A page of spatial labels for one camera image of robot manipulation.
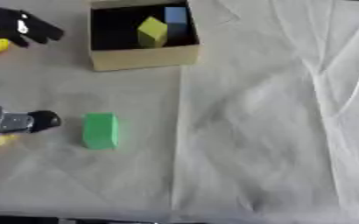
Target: open box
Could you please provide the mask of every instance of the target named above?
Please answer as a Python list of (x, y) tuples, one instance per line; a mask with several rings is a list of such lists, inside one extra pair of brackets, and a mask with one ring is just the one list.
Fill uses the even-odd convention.
[[(187, 36), (161, 48), (142, 48), (137, 28), (149, 16), (164, 21), (166, 6), (187, 8)], [(92, 0), (89, 54), (96, 71), (194, 64), (200, 41), (187, 0)]]

